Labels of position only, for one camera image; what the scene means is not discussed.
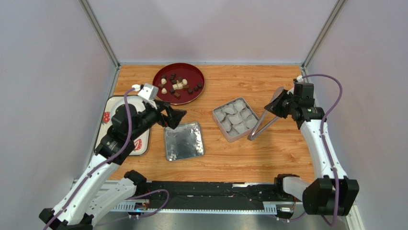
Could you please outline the pink square chocolate tin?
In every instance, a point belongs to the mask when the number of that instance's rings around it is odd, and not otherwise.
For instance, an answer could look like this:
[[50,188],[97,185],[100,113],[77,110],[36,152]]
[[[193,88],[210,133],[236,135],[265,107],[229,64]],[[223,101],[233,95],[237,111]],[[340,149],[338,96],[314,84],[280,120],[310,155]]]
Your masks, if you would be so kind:
[[259,117],[243,97],[216,107],[212,115],[228,142],[234,142],[249,135],[259,121]]

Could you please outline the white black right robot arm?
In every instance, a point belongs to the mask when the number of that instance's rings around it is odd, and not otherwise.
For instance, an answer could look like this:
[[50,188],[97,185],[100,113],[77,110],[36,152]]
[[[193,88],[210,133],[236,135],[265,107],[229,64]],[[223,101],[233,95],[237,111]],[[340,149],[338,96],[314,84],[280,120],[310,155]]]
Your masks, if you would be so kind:
[[315,106],[314,85],[294,83],[286,90],[280,87],[264,109],[276,116],[290,116],[303,135],[311,155],[315,180],[308,183],[298,175],[280,174],[275,178],[279,190],[303,202],[309,215],[346,216],[360,190],[357,180],[343,170],[329,138],[323,108]]

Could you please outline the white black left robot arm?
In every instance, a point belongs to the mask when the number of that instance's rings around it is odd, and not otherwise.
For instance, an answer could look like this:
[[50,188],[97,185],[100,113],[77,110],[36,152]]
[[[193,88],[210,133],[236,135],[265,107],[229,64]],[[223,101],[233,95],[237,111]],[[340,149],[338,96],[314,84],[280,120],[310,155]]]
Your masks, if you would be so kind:
[[134,141],[155,124],[175,129],[187,114],[160,100],[155,105],[137,103],[140,108],[124,99],[111,117],[111,126],[94,150],[85,172],[69,193],[53,208],[45,208],[39,218],[45,229],[91,230],[119,203],[141,195],[146,190],[146,178],[131,170],[112,188],[97,195],[105,181],[123,164],[135,149]]

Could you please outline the dark red round tray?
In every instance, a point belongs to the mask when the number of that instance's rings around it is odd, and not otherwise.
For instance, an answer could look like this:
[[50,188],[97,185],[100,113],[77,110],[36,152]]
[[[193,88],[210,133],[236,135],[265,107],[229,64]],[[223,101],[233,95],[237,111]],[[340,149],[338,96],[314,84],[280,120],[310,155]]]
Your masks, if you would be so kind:
[[181,105],[194,101],[203,93],[205,78],[194,65],[174,63],[159,70],[152,85],[158,87],[160,100]]

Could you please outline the white scalloped plate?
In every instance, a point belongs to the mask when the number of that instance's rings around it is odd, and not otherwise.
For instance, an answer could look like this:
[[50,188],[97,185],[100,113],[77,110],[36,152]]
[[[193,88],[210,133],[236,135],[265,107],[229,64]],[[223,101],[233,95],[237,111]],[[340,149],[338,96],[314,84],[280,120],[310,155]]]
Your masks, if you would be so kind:
[[[121,105],[125,103],[124,97],[116,97],[116,101],[113,104],[112,108],[110,109],[110,115],[113,116],[116,113],[116,109],[118,109]],[[143,112],[146,110],[144,101],[141,97],[132,95],[127,96],[127,102],[130,105],[133,105],[137,112]]]

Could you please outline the silver square tin lid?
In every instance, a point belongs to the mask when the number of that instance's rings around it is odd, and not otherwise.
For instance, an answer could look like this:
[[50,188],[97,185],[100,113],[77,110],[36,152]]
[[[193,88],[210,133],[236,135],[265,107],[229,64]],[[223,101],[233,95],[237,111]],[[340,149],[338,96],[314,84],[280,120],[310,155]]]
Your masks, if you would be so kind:
[[179,124],[164,129],[164,148],[167,161],[181,161],[205,155],[204,139],[198,122]]

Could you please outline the strawberry pattern rectangular tray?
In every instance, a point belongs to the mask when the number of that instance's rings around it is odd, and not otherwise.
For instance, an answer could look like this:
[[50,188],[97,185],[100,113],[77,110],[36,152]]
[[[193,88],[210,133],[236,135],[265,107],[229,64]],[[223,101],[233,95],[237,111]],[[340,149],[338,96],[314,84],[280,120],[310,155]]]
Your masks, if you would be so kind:
[[[97,139],[94,144],[94,149],[100,144],[101,139],[107,134],[108,128],[112,125],[110,115],[110,109],[112,108],[113,104],[117,100],[116,97],[122,96],[112,96],[110,97],[106,104],[104,113],[102,115],[102,121],[99,128],[99,133]],[[149,128],[146,132],[144,132],[141,136],[134,139],[135,149],[129,154],[130,156],[143,156],[147,153],[149,144],[150,144],[150,137],[151,137],[151,128]]]

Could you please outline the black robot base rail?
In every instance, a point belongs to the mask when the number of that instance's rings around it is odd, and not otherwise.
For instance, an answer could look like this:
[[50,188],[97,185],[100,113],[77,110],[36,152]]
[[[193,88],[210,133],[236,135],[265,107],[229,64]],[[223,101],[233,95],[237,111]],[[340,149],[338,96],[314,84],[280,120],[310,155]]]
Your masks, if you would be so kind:
[[134,212],[260,214],[291,219],[302,202],[273,183],[146,182],[132,196]]

